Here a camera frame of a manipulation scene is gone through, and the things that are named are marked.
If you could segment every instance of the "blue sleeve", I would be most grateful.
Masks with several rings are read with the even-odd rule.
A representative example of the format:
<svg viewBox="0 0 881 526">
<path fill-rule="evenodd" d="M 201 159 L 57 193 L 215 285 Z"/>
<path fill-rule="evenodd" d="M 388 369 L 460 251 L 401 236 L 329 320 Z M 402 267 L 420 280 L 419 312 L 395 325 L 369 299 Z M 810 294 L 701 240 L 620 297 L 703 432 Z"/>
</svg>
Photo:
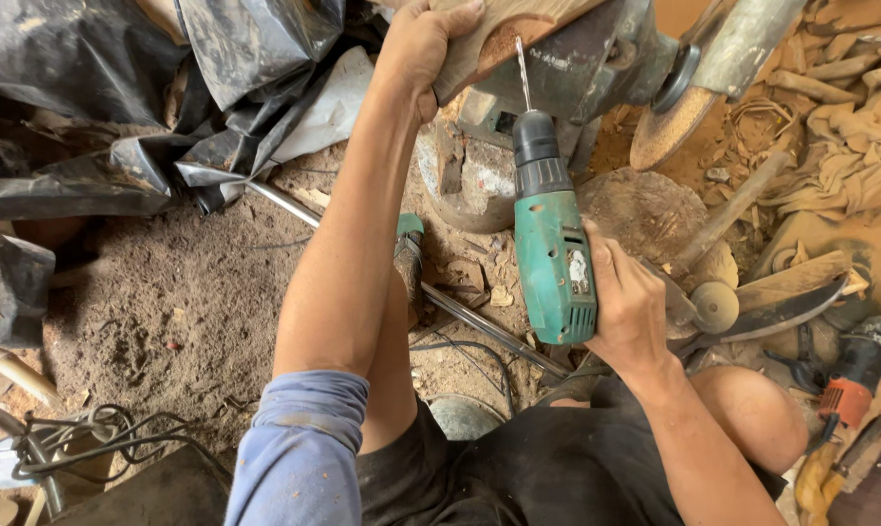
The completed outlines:
<svg viewBox="0 0 881 526">
<path fill-rule="evenodd" d="M 225 525 L 360 524 L 368 391 L 364 378 L 336 371 L 273 379 L 239 444 Z"/>
</svg>

